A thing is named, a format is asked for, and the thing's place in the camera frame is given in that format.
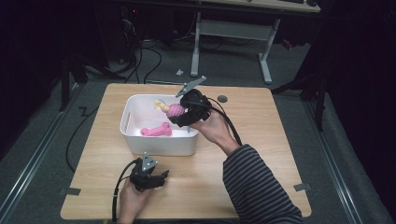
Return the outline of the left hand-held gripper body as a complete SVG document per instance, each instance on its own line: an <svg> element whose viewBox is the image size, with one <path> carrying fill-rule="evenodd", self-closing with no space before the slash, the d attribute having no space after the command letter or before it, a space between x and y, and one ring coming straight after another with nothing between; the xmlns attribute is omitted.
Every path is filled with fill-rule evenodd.
<svg viewBox="0 0 396 224"><path fill-rule="evenodd" d="M134 162L134 168L130 174L130 182L138 191L145 191L149 189L149 180L154 176L152 175L156 165L158 164L147 152L143 153L141 158L137 158Z"/></svg>

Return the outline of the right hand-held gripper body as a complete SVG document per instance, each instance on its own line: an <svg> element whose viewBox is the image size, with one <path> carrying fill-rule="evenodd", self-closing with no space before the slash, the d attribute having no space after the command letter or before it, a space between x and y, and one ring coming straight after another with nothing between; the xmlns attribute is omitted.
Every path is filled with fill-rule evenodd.
<svg viewBox="0 0 396 224"><path fill-rule="evenodd" d="M187 98L188 107L185 108L185 113L190 115L191 124L200 119L206 120L210 116L209 109L212 107L212 104L208 101L205 95L196 90L196 87L205 80L206 77L201 76L191 82L184 83L181 90L176 94L176 97Z"/></svg>

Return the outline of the pink spiky ball toy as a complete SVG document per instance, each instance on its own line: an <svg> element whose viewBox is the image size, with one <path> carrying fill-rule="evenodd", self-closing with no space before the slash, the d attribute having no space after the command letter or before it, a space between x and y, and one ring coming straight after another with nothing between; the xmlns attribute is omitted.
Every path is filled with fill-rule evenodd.
<svg viewBox="0 0 396 224"><path fill-rule="evenodd" d="M179 117L185 113L185 108L180 104L171 104L166 112L168 118Z"/></svg>

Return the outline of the pink bone toy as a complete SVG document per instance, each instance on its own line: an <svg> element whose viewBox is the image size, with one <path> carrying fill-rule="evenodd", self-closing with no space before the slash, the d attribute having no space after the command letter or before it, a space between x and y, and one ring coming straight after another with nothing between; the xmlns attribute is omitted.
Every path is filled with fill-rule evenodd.
<svg viewBox="0 0 396 224"><path fill-rule="evenodd" d="M143 128L140 132L144 136L170 136L172 134L172 129L168 122L164 122L162 125L153 129Z"/></svg>

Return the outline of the white plastic storage bin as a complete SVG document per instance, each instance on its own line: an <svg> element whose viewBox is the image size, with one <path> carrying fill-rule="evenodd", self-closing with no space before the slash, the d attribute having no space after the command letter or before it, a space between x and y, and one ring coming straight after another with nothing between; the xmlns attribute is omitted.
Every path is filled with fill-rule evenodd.
<svg viewBox="0 0 396 224"><path fill-rule="evenodd" d="M124 108L120 132L134 154L161 156L190 156L195 152L198 132L190 127L178 127L173 124L166 113L154 108L156 100L163 100L167 105L177 104L174 95L136 94L131 96ZM153 129L168 122L172 129L170 136L144 136L143 128Z"/></svg>

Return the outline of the person's right hand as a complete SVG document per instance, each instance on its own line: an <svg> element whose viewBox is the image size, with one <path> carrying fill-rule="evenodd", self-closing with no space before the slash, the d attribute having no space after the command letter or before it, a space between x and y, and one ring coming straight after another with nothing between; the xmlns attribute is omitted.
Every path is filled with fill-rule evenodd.
<svg viewBox="0 0 396 224"><path fill-rule="evenodd" d="M230 156L240 145L231 136L225 118L214 107L209 110L206 120L198 120L191 127L199 131L209 142L216 144L227 156Z"/></svg>

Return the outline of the person's left hand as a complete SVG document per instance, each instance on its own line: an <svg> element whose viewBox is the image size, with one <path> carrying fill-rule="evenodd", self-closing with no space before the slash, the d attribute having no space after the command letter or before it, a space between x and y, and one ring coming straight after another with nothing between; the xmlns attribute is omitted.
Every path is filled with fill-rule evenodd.
<svg viewBox="0 0 396 224"><path fill-rule="evenodd" d="M117 224L133 224L152 192L152 189L137 190L129 178L126 178L120 193L120 215Z"/></svg>

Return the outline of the yellow and blue toy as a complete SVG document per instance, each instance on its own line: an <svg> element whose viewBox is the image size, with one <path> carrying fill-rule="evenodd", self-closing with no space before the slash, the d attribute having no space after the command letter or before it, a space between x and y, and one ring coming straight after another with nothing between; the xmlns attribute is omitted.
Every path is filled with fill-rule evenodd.
<svg viewBox="0 0 396 224"><path fill-rule="evenodd" d="M154 108L161 110L163 113L169 111L169 105L167 105L163 100L156 100L154 103Z"/></svg>

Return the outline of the white-legged background desk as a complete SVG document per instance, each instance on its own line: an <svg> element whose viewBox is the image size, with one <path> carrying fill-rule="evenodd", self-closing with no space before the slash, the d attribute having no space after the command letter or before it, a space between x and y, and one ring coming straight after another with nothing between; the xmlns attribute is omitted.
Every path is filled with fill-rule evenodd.
<svg viewBox="0 0 396 224"><path fill-rule="evenodd" d="M265 9L278 13L302 13L303 15L320 12L320 7L311 3L311 0L197 0L198 6L215 4L220 7L236 7L237 9ZM214 19L202 19L201 13L195 17L194 49L191 59L191 76L199 75L200 62L200 37L202 35L239 38L247 40L264 41L266 46L263 52L258 54L262 69L263 80L266 84L272 83L267 57L276 37L280 24L280 17L276 16L271 25L260 25L241 21L222 21Z"/></svg>

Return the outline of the dark metal stand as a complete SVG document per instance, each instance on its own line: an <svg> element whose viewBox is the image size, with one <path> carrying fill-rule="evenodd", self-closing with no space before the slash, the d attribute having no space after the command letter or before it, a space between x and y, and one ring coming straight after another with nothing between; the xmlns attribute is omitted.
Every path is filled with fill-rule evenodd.
<svg viewBox="0 0 396 224"><path fill-rule="evenodd" d="M62 60L62 74L61 74L61 111L65 111L70 102L70 78L73 78L77 84L85 84L88 81L84 69L84 61L80 55L69 53L64 56Z"/></svg>

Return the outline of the metal floor rail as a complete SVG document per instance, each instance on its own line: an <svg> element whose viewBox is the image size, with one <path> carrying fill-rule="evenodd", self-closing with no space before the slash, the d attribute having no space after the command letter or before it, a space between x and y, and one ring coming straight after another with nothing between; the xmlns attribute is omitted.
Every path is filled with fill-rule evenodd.
<svg viewBox="0 0 396 224"><path fill-rule="evenodd" d="M56 87L50 99L34 113L28 125L0 162L0 224L7 224L46 158L67 112L85 87L73 84L66 106L58 99L62 89Z"/></svg>
<svg viewBox="0 0 396 224"><path fill-rule="evenodd" d="M329 175L332 179L334 188L337 192L338 198L344 208L346 213L346 217L349 221L349 224L363 224L361 215L357 209L356 204L352 199L352 195L347 186L345 179L343 178L340 169L334 159L332 154L332 149L326 139L326 136L323 131L321 131L315 120L315 111L313 106L310 103L302 102L304 107L304 111L307 114L311 125L313 126L316 136L319 140L320 148L326 162L326 166L329 172Z"/></svg>

